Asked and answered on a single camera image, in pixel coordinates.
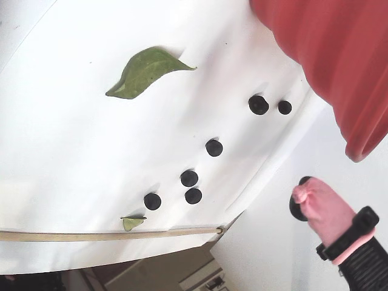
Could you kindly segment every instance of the small dried leaf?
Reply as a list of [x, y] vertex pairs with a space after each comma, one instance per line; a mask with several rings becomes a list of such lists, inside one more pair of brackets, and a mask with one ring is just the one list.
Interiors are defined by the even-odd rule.
[[131, 217], [122, 217], [122, 224], [124, 226], [124, 230], [126, 232], [130, 232], [132, 229], [134, 229], [136, 226], [139, 226], [144, 222], [146, 217], [142, 218], [131, 218]]
[[181, 70], [195, 70], [159, 47], [150, 47], [133, 56], [120, 81], [106, 95], [134, 99], [163, 75]]

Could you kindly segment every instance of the wooden stick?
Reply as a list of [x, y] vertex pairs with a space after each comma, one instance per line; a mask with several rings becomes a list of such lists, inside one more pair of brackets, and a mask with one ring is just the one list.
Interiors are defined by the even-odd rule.
[[28, 233], [2, 232], [0, 241], [117, 241], [120, 239], [167, 238], [181, 235], [203, 235], [222, 233], [222, 228], [202, 227], [193, 229], [172, 229], [166, 232], [122, 232], [122, 233]]

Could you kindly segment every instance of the black wristband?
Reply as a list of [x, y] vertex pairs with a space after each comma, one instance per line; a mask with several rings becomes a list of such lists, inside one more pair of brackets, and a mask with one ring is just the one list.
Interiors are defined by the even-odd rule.
[[388, 290], [388, 254], [375, 237], [355, 250], [339, 270], [351, 291]]
[[378, 224], [379, 217], [369, 206], [362, 208], [353, 218], [352, 225], [335, 242], [325, 247], [320, 244], [316, 252], [324, 261], [334, 261], [340, 254], [349, 248], [363, 235], [370, 233]]

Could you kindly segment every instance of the black knob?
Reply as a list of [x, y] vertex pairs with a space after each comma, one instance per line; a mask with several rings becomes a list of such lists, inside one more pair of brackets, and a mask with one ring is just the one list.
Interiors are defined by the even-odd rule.
[[193, 187], [198, 182], [198, 175], [191, 170], [184, 171], [181, 175], [183, 186]]
[[297, 220], [300, 220], [300, 221], [307, 221], [307, 218], [304, 216], [304, 214], [301, 211], [301, 206], [295, 203], [295, 200], [293, 199], [292, 196], [290, 198], [289, 207], [293, 217], [295, 217]]
[[224, 149], [222, 144], [215, 139], [211, 139], [210, 141], [208, 141], [205, 146], [210, 156], [219, 156], [222, 153], [222, 150]]
[[197, 204], [202, 199], [202, 192], [198, 188], [189, 189], [184, 195], [187, 203], [189, 204]]
[[149, 210], [156, 210], [160, 207], [162, 204], [162, 200], [160, 199], [159, 195], [155, 193], [149, 193], [144, 197], [144, 205]]
[[267, 101], [260, 95], [253, 95], [248, 103], [250, 111], [257, 115], [263, 115], [269, 109]]
[[278, 110], [283, 115], [289, 114], [292, 110], [291, 103], [286, 100], [280, 101], [278, 104]]
[[310, 179], [310, 178], [311, 178], [310, 176], [305, 176], [305, 177], [303, 177], [302, 179], [300, 179], [299, 185], [303, 185], [303, 184], [306, 183], [307, 180]]

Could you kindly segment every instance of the red flowerpot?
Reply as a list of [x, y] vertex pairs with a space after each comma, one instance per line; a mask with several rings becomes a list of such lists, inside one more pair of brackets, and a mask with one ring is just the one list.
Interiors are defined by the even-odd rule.
[[346, 155], [364, 159], [388, 132], [388, 0], [251, 0], [251, 7], [333, 107]]

